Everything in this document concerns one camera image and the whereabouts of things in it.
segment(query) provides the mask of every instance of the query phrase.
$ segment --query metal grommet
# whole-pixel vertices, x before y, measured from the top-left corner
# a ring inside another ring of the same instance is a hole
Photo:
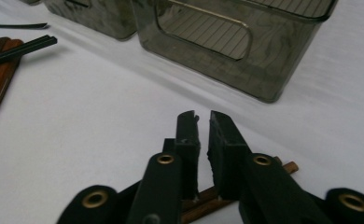
[[[272,164],[272,161],[265,157],[265,156],[256,156],[254,157],[254,162],[259,164],[259,165],[270,165]]]
[[[160,164],[170,164],[174,161],[174,157],[171,155],[161,155],[157,158],[157,161]]]
[[[354,194],[341,194],[339,200],[342,204],[358,212],[364,212],[364,201]]]
[[[103,205],[108,199],[108,194],[104,190],[96,190],[84,197],[82,204],[87,208],[95,208]]]

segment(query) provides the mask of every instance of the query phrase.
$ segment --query white tabletop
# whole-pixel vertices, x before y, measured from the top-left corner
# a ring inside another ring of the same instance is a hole
[[[264,104],[141,48],[51,14],[44,4],[0,0],[0,29],[24,42],[58,44],[23,56],[0,107],[0,223],[48,223],[91,185],[123,190],[175,137],[176,116],[195,110],[199,188],[213,186],[206,158],[209,115],[231,116],[255,152],[295,161],[295,180],[323,198],[364,193],[364,1],[340,0],[281,99]],[[196,223],[242,223],[237,203]]]

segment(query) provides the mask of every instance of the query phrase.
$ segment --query black clamp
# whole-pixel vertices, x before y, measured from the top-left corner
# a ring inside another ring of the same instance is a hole
[[[182,200],[200,200],[200,141],[194,111],[177,119],[176,138],[148,163],[141,181],[117,193],[105,186],[82,190],[58,224],[176,224]],[[220,200],[239,201],[244,223],[362,224],[364,195],[332,189],[325,200],[304,191],[273,157],[253,153],[232,119],[212,111],[208,160]]]

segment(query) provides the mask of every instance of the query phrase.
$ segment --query metal rod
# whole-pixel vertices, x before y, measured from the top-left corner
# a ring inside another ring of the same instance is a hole
[[[0,24],[3,29],[28,29],[28,30],[42,30],[49,28],[46,22],[36,24]]]
[[[50,37],[48,35],[44,35],[42,37],[39,37],[38,39],[32,40],[16,48],[6,50],[0,53],[0,63],[7,62],[12,58],[20,57],[24,54],[31,53],[33,51],[48,47],[50,45],[54,45],[56,43],[57,38],[55,38],[54,36]]]

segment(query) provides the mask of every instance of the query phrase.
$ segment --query translucent plastic bin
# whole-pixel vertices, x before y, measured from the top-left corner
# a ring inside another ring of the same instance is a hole
[[[48,10],[118,40],[136,32],[130,0],[44,0]]]
[[[141,45],[275,102],[336,0],[133,0]]]

